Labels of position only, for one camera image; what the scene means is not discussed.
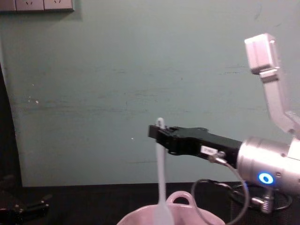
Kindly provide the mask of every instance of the dark floor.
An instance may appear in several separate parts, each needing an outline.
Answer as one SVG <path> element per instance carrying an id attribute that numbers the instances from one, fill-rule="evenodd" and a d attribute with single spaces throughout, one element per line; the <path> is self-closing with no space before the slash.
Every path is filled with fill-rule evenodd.
<path id="1" fill-rule="evenodd" d="M 177 190 L 190 192 L 190 188 L 191 183 L 167 184 L 167 195 Z M 198 189 L 199 207 L 228 222 L 230 198 L 227 191 L 206 183 Z M 129 212 L 158 202 L 157 184 L 32 187 L 17 191 L 18 197 L 26 203 L 38 201 L 47 194 L 53 195 L 47 217 L 26 225 L 115 225 Z M 299 209 L 299 201 L 295 200 L 291 210 L 292 225 L 299 224 L 296 222 Z"/>

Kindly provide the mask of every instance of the wall outlet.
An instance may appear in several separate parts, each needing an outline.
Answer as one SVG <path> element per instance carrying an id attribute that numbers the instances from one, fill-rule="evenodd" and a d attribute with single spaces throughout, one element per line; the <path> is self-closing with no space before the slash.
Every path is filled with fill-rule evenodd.
<path id="1" fill-rule="evenodd" d="M 0 12 L 15 11 L 15 0 L 0 0 Z"/>
<path id="2" fill-rule="evenodd" d="M 15 0 L 17 11 L 44 10 L 43 0 Z"/>
<path id="3" fill-rule="evenodd" d="M 44 0 L 45 10 L 73 11 L 72 0 Z"/>

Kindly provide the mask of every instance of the power socket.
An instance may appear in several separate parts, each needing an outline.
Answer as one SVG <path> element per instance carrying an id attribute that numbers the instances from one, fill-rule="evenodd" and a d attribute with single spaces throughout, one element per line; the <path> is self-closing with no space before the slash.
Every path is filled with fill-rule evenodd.
<path id="1" fill-rule="evenodd" d="M 44 10 L 43 0 L 15 0 L 17 11 Z"/>
<path id="2" fill-rule="evenodd" d="M 73 11 L 72 0 L 44 0 L 45 10 Z"/>
<path id="3" fill-rule="evenodd" d="M 0 0 L 0 12 L 15 11 L 15 0 Z"/>

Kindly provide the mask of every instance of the teal wall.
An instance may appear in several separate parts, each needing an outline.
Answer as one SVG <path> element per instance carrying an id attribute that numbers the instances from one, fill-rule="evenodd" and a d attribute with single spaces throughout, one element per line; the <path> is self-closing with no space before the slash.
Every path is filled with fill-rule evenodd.
<path id="1" fill-rule="evenodd" d="M 244 39 L 277 37 L 300 105 L 294 0 L 75 0 L 73 13 L 0 16 L 25 186 L 156 182 L 149 124 L 288 142 L 269 120 Z M 167 158 L 167 181 L 235 180 L 196 157 Z"/>

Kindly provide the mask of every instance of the pink bowl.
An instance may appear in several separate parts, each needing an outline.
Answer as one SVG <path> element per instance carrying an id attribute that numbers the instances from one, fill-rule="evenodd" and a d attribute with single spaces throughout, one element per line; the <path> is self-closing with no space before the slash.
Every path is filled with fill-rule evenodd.
<path id="1" fill-rule="evenodd" d="M 174 203 L 177 198 L 186 198 L 189 205 Z M 173 214 L 175 225 L 206 225 L 192 206 L 193 197 L 185 191 L 177 191 L 169 196 L 167 204 Z M 153 225 L 153 211 L 156 205 L 148 205 L 127 214 L 117 225 Z M 215 225 L 224 225 L 224 221 L 214 214 L 200 209 L 203 216 Z"/>

